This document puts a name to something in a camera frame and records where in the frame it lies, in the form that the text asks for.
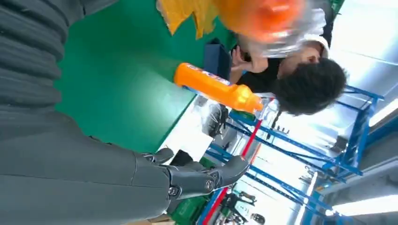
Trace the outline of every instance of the plastic bottle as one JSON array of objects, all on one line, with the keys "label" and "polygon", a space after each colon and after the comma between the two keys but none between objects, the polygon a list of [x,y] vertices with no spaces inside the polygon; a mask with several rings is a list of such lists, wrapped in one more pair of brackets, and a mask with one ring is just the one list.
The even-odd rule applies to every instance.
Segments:
[{"label": "plastic bottle", "polygon": [[254,41],[271,43],[286,35],[304,13],[305,0],[213,0],[222,23]]},{"label": "plastic bottle", "polygon": [[261,98],[246,85],[231,85],[229,81],[189,63],[178,66],[174,83],[235,110],[255,114],[264,107]]}]

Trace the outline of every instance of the orange object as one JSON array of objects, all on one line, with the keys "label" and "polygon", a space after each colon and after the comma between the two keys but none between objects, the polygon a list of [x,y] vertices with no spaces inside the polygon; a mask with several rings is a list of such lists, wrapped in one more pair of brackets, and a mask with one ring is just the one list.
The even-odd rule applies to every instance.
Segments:
[{"label": "orange object", "polygon": [[213,0],[157,0],[156,7],[162,14],[171,35],[188,17],[193,15],[196,27],[196,39],[214,29],[213,21],[217,17],[217,9]]},{"label": "orange object", "polygon": [[221,21],[236,33],[272,42],[303,13],[304,0],[213,0]]},{"label": "orange object", "polygon": [[204,96],[235,110],[255,113],[261,111],[261,98],[246,85],[230,85],[230,82],[189,63],[178,66],[174,83],[202,93]]}]

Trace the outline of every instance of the bottle label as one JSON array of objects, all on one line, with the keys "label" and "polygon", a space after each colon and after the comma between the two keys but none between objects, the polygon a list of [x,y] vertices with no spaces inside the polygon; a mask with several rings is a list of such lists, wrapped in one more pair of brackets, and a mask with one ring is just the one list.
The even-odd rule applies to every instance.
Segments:
[{"label": "bottle label", "polygon": [[193,65],[191,65],[191,64],[188,64],[188,67],[191,68],[191,69],[200,71],[200,72],[202,72],[203,74],[205,74],[206,76],[211,77],[211,78],[213,78],[214,80],[216,80],[216,81],[218,81],[218,82],[221,82],[221,83],[223,83],[223,84],[225,84],[225,85],[227,85],[227,86],[230,86],[230,85],[231,85],[231,82],[229,82],[229,81],[227,81],[227,80],[225,80],[225,79],[222,79],[221,77],[219,77],[219,76],[217,76],[217,75],[214,75],[214,74],[212,74],[212,73],[209,73],[209,72],[207,72],[207,71],[205,71],[205,70],[203,70],[203,69],[197,68],[196,66],[193,66]]}]

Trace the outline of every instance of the green table surface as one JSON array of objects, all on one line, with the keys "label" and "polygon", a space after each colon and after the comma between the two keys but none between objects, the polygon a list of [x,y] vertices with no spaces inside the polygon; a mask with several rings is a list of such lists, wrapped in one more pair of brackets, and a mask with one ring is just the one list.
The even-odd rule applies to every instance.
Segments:
[{"label": "green table surface", "polygon": [[70,29],[57,108],[86,135],[156,151],[194,97],[172,83],[178,64],[201,67],[204,45],[215,37],[234,43],[219,21],[202,39],[195,32],[189,18],[171,36],[155,0],[121,0],[87,17]]}]

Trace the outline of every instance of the fluorescent light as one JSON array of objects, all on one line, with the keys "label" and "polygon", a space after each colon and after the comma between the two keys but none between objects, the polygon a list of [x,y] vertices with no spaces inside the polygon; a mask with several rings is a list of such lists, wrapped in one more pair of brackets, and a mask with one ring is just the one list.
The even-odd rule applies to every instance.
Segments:
[{"label": "fluorescent light", "polygon": [[[318,177],[318,172],[315,172],[314,176],[311,179],[311,184],[308,187],[308,190],[306,192],[307,196],[311,196],[312,195],[312,191],[314,190],[317,177]],[[301,224],[301,222],[302,222],[301,220],[303,219],[304,211],[306,210],[307,203],[308,203],[308,198],[305,198],[304,199],[304,205],[302,205],[300,207],[300,210],[298,211],[298,215],[297,215],[296,221],[294,222],[294,225],[300,225]]]},{"label": "fluorescent light", "polygon": [[388,195],[378,198],[371,198],[358,202],[333,206],[333,211],[326,210],[326,216],[332,216],[336,212],[345,216],[358,216],[376,213],[397,212],[398,195]]},{"label": "fluorescent light", "polygon": [[388,106],[384,107],[382,110],[380,110],[378,113],[376,113],[376,115],[374,115],[372,118],[370,118],[369,126],[373,127],[378,122],[380,122],[382,119],[384,119],[386,116],[390,115],[397,108],[398,108],[398,98],[394,99],[394,101],[389,103]]}]

